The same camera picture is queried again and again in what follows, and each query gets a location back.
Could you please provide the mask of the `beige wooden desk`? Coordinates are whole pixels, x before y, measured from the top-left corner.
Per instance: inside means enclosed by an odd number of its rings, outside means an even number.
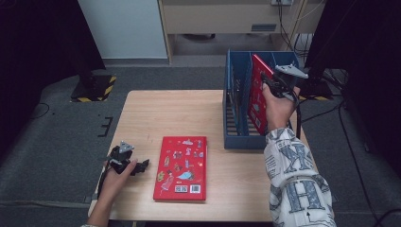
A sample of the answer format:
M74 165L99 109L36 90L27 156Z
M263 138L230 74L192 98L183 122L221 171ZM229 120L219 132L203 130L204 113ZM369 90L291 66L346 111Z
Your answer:
M176 38L193 34L268 34L273 48L289 50L299 34L315 32L327 0L158 0L166 53L173 61ZM274 32L252 32L252 24L277 24Z

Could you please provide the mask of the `grey desk label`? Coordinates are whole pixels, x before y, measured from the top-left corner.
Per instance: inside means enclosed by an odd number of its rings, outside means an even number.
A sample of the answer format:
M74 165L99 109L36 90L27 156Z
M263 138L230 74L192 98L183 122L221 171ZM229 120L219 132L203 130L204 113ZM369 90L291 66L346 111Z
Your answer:
M277 24L252 24L252 32L274 32Z

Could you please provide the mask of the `white cabinet panel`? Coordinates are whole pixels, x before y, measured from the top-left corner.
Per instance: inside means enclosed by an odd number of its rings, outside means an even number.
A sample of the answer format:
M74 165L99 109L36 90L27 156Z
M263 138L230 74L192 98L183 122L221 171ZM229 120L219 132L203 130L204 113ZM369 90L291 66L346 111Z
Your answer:
M166 59L158 0L78 0L100 56Z

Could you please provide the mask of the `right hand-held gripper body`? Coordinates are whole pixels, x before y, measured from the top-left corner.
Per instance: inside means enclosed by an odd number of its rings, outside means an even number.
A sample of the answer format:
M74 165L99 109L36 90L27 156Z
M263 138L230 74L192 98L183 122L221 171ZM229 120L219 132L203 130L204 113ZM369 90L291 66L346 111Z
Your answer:
M278 98L297 100L293 88L308 78L308 74L301 71L296 66L276 65L273 73L273 95Z

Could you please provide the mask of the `blue plastic file rack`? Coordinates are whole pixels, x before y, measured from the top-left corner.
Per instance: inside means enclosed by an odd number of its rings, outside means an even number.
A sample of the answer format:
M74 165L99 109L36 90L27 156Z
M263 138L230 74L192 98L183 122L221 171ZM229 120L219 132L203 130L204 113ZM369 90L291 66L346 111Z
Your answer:
M286 51L231 51L231 60L234 67L235 78L240 89L241 120L243 134L238 135L235 131L235 122L231 109L227 87L227 56L223 95L223 138L226 149L263 149L265 147L265 135L261 135L253 125L248 116L248 105L250 95L250 82L252 60L251 55L258 55L273 71L276 65L294 65L298 68L299 63L293 52Z

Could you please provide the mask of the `black curtain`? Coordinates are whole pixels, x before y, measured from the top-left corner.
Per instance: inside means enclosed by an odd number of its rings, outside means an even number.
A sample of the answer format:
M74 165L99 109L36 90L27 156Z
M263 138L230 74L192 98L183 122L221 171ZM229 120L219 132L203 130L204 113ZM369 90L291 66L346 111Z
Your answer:
M0 162L49 84L75 76L56 33L67 31L91 70L104 66L78 0L0 0Z
M327 0L305 63L348 75L344 95L370 149L401 178L401 0Z

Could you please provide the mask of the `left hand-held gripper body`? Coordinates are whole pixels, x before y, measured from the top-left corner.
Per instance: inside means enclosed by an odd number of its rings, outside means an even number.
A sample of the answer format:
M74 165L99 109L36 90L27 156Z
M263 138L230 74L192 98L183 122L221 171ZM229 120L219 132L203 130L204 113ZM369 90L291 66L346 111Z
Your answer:
M109 154L109 165L117 172L122 173L131 162L130 157L134 146L121 141L119 146L115 146Z

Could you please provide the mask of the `person's left hand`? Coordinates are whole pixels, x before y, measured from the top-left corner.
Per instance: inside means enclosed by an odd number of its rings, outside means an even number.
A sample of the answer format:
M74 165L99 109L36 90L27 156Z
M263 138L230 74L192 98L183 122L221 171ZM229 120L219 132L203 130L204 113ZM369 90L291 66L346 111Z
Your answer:
M109 170L103 182L98 200L112 203L128 181L128 178L131 176L136 164L137 160L133 159L120 174L116 173L113 168Z

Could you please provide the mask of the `black yellow-striped stand base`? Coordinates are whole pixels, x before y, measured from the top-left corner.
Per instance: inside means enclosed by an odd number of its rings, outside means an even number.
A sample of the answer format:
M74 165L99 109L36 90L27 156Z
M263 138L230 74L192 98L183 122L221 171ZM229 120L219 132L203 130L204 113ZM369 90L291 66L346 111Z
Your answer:
M94 76L88 86L79 82L71 95L72 102L105 101L113 89L116 76Z
M295 84L300 89L296 96L299 100L329 100L332 91L323 80L299 79Z

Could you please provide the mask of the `blue picture book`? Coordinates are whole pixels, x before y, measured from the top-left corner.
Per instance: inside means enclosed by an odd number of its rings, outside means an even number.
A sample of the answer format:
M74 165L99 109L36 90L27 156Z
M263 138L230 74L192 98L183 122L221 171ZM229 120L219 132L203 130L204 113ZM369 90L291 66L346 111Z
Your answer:
M230 99L233 119L235 122L235 131L238 135L243 134L242 120L241 120L241 104L240 104L240 89L238 81L235 78L234 67L231 60L231 51L227 53L227 87L228 96Z

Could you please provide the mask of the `person's right hand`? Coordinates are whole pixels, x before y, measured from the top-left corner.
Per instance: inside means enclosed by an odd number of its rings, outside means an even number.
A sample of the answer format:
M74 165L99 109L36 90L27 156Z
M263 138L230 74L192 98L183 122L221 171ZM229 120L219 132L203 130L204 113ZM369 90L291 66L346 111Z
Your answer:
M296 104L288 98L274 96L266 83L263 84L262 94L266 100L268 131L285 128L295 111Z

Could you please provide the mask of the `red hardcover book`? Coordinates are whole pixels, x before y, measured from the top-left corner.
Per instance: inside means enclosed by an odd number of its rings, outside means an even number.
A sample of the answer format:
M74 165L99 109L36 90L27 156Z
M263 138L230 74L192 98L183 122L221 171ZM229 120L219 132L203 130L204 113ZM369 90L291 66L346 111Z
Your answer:
M155 201L206 200L207 139L165 136L155 178Z
M272 79L273 71L258 55L252 54L251 60L252 70L248 116L256 130L261 135L265 135L268 121L266 117L266 100L263 96L263 79Z

